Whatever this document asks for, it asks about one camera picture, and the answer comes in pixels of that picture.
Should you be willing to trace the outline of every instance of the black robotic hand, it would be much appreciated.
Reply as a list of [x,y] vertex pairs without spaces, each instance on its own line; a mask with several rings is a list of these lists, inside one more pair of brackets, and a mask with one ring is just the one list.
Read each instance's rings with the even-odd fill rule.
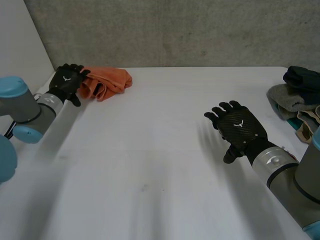
[[223,158],[226,164],[246,155],[246,149],[256,139],[268,142],[266,130],[248,108],[237,101],[221,102],[219,106],[224,110],[214,107],[213,112],[206,112],[204,116],[212,121],[222,138],[231,143]]
[[80,100],[76,96],[78,88],[81,83],[86,79],[89,70],[81,70],[84,68],[82,65],[64,64],[59,66],[53,76],[48,93],[52,93],[59,97],[63,102],[69,100],[76,107],[81,106]]

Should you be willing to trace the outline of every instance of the orange cloth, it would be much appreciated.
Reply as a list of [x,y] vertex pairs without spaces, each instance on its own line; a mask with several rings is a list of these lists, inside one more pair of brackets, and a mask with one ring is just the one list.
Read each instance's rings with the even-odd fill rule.
[[96,98],[102,102],[115,94],[123,94],[132,85],[132,77],[124,69],[107,66],[86,66],[85,69],[91,72],[79,89],[84,99]]

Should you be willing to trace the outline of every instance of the blue joint cap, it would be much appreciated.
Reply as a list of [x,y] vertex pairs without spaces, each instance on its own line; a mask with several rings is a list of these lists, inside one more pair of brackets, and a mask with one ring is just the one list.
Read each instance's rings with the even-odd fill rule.
[[28,91],[27,84],[18,76],[0,78],[0,98],[16,98]]
[[13,177],[17,168],[17,153],[12,143],[0,135],[0,184]]
[[320,151],[320,127],[313,134],[312,143]]
[[36,144],[44,136],[37,130],[27,126],[15,126],[12,132],[17,139],[27,144]]
[[302,229],[311,239],[320,239],[320,221],[311,223]]

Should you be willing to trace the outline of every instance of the robotic arm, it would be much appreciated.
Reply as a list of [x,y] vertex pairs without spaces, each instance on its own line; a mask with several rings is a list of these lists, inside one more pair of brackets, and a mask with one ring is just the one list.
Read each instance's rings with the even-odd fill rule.
[[[89,70],[83,66],[64,64],[53,76],[49,91],[37,101],[26,83],[19,77],[0,78],[0,117],[10,115],[16,125],[13,135],[22,142],[36,144],[44,136],[65,100],[76,107],[81,105],[76,96]],[[0,135],[0,184],[8,181],[17,167],[17,154],[11,142]]]
[[313,240],[320,240],[320,128],[300,163],[268,141],[256,117],[236,101],[221,102],[205,117],[231,143],[223,161],[247,156],[253,170]]

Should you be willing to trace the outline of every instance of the white wall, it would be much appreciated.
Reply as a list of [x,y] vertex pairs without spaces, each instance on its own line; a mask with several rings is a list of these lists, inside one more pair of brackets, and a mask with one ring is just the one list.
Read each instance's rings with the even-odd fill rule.
[[[0,77],[16,75],[32,93],[54,72],[23,0],[0,0]],[[0,117],[0,134],[9,117]]]

